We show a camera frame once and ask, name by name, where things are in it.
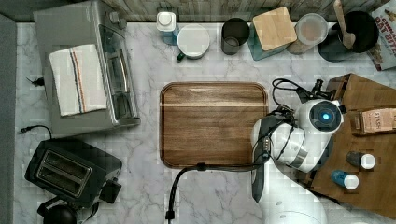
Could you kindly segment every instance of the striped dish towel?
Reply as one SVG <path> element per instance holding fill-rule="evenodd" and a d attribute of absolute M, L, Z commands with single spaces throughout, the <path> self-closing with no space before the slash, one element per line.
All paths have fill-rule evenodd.
<path fill-rule="evenodd" d="M 52 52 L 49 61 L 61 116 L 106 108 L 102 69 L 95 45 Z"/>

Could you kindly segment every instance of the toaster slot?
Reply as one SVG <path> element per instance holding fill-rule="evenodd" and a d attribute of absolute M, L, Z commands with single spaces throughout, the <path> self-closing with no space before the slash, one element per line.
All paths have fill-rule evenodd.
<path fill-rule="evenodd" d="M 91 168 L 49 150 L 40 163 L 36 177 L 56 189 L 78 197 L 90 174 Z"/>

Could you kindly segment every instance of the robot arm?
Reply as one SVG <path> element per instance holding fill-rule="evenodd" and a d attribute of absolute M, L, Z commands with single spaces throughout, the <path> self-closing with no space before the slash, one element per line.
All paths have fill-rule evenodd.
<path fill-rule="evenodd" d="M 256 122 L 251 135 L 253 158 L 264 150 L 272 158 L 252 174 L 253 198 L 262 208 L 263 223 L 326 224 L 326 213 L 318 198 L 283 175 L 273 160 L 303 172 L 313 170 L 343 122 L 341 111 L 330 101 L 312 100 L 303 104 L 294 117 L 295 123 L 282 122 L 276 116 Z M 270 139 L 269 146 L 256 144 L 265 137 Z"/>

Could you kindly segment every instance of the wooden spoon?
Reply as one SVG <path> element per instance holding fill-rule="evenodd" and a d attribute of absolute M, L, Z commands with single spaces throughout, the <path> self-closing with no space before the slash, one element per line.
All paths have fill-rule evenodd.
<path fill-rule="evenodd" d="M 340 24 L 341 27 L 341 32 L 343 33 L 343 44 L 347 49 L 352 49 L 353 43 L 355 43 L 356 40 L 356 36 L 355 34 L 347 32 L 346 21 L 344 19 L 344 11 L 341 0 L 335 0 L 333 7 L 334 7 L 335 15 L 337 16 L 338 23 Z"/>

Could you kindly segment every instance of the white marble countertop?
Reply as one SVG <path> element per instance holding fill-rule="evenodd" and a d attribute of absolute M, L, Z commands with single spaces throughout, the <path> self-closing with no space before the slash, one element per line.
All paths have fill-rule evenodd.
<path fill-rule="evenodd" d="M 283 51 L 275 56 L 253 61 L 245 44 L 234 56 L 219 47 L 219 23 L 204 25 L 211 44 L 200 60 L 178 63 L 178 48 L 165 45 L 154 23 L 128 23 L 127 45 L 132 56 L 134 87 L 142 119 L 141 125 L 111 132 L 85 134 L 79 139 L 120 158 L 122 189 L 114 204 L 102 203 L 97 215 L 87 223 L 165 223 L 164 213 L 172 181 L 178 170 L 165 167 L 159 153 L 159 100 L 161 89 L 174 81 L 251 81 L 269 92 L 271 81 L 284 77 L 312 89 L 317 78 L 325 81 L 348 73 L 367 77 L 396 88 L 394 70 L 377 72 L 366 54 L 349 61 L 329 63 L 316 48 L 297 56 Z M 41 77 L 35 29 L 32 23 L 18 24 L 16 132 L 34 124 L 50 126 L 43 88 L 26 80 Z M 291 106 L 298 99 L 291 92 L 279 92 L 280 102 Z M 269 97 L 270 110 L 275 109 Z M 42 223 L 36 209 L 52 195 L 30 184 L 23 176 L 42 140 L 49 136 L 44 129 L 16 133 L 14 167 L 14 223 Z M 262 211 L 249 193 L 249 173 L 190 172 L 182 176 L 177 191 L 177 218 L 173 223 L 262 223 Z M 329 223 L 395 223 L 393 220 L 321 199 Z"/>

